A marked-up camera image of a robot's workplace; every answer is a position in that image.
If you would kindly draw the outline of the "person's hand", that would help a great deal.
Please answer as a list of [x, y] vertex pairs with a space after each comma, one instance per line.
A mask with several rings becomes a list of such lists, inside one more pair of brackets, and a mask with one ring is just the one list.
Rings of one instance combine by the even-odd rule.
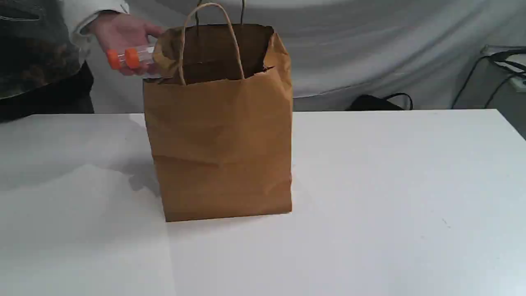
[[123, 51], [130, 47], [145, 46], [149, 37], [158, 38], [165, 29], [142, 18], [114, 11], [99, 12], [87, 25], [87, 32], [94, 35], [106, 53], [110, 49]]

